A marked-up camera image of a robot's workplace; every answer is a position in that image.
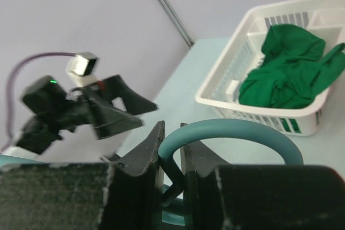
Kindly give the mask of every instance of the purple cable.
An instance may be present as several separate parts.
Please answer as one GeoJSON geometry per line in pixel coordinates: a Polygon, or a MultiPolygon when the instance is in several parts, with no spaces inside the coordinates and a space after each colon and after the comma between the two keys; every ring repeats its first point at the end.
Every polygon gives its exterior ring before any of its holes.
{"type": "Polygon", "coordinates": [[[13,89],[14,89],[14,83],[15,78],[18,75],[20,69],[25,66],[27,63],[43,58],[43,57],[49,57],[49,56],[66,56],[66,57],[74,57],[76,53],[71,52],[43,52],[38,53],[32,56],[29,56],[25,59],[23,59],[20,63],[18,63],[14,69],[11,71],[10,76],[6,83],[6,106],[7,106],[7,118],[6,118],[6,134],[8,136],[8,141],[6,144],[0,149],[0,153],[5,151],[7,148],[9,148],[12,145],[13,140],[13,115],[14,115],[14,106],[13,106],[13,89]]]}

